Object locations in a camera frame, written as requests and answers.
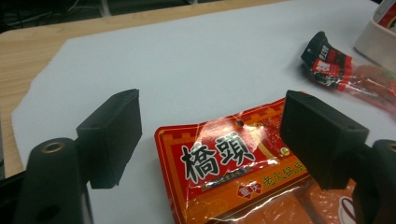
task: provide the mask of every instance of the orange snack bag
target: orange snack bag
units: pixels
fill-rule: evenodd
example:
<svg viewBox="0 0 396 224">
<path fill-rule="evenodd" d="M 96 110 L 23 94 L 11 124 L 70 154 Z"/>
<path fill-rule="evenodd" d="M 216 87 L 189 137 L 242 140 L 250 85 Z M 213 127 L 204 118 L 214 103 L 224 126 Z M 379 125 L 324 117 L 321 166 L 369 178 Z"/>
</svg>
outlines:
<svg viewBox="0 0 396 224">
<path fill-rule="evenodd" d="M 284 100 L 155 133 L 176 223 L 331 223 L 315 181 L 279 136 Z M 327 191 L 323 198 L 350 196 Z"/>
</svg>

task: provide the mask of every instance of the white paper sheet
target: white paper sheet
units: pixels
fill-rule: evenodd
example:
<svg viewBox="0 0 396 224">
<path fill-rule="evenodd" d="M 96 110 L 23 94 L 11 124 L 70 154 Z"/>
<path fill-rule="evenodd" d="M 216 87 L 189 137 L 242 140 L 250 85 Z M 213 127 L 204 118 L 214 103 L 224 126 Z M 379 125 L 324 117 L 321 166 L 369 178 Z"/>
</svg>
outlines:
<svg viewBox="0 0 396 224">
<path fill-rule="evenodd" d="M 91 190 L 95 223 L 172 223 L 154 132 L 216 119 L 306 91 L 371 130 L 368 145 L 395 139 L 387 113 L 304 74 L 300 55 L 318 31 L 360 57 L 355 40 L 369 0 L 301 0 L 136 27 L 67 41 L 13 113 L 24 164 L 30 150 L 76 127 L 109 96 L 140 90 L 143 136 L 120 185 Z"/>
</svg>

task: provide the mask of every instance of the plastic wrapper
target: plastic wrapper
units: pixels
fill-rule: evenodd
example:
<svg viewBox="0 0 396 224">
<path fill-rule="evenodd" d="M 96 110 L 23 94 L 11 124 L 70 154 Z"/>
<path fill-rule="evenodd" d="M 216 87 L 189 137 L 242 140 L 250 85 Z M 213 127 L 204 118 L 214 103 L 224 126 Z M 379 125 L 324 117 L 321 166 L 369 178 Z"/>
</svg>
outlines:
<svg viewBox="0 0 396 224">
<path fill-rule="evenodd" d="M 354 223 L 355 184 L 319 188 L 279 137 L 283 106 L 157 130 L 176 223 Z"/>
<path fill-rule="evenodd" d="M 381 107 L 396 118 L 396 75 L 382 67 L 359 64 L 333 48 L 323 32 L 317 33 L 302 59 L 314 79 Z"/>
</svg>

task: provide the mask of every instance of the food packet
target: food packet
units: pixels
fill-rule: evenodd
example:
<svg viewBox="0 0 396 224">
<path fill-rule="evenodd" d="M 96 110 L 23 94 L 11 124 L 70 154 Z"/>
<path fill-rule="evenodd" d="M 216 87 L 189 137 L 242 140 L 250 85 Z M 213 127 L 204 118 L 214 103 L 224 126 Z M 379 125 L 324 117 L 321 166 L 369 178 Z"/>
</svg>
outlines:
<svg viewBox="0 0 396 224">
<path fill-rule="evenodd" d="M 388 111 L 396 117 L 396 75 L 384 68 L 358 64 L 333 48 L 318 32 L 301 56 L 315 81 L 347 92 Z"/>
<path fill-rule="evenodd" d="M 355 183 L 320 189 L 279 136 L 283 107 L 156 131 L 176 223 L 354 223 Z"/>
</svg>

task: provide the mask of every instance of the wooden surface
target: wooden surface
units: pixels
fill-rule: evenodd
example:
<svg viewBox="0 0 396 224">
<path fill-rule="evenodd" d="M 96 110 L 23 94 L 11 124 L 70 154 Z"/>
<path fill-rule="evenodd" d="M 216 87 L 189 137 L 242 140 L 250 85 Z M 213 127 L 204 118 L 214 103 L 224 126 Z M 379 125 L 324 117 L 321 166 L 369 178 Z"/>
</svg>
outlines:
<svg viewBox="0 0 396 224">
<path fill-rule="evenodd" d="M 0 112 L 6 176 L 23 171 L 12 131 L 11 113 L 28 92 L 31 81 L 47 66 L 67 39 L 281 1 L 225 0 L 27 28 L 0 34 Z"/>
</svg>

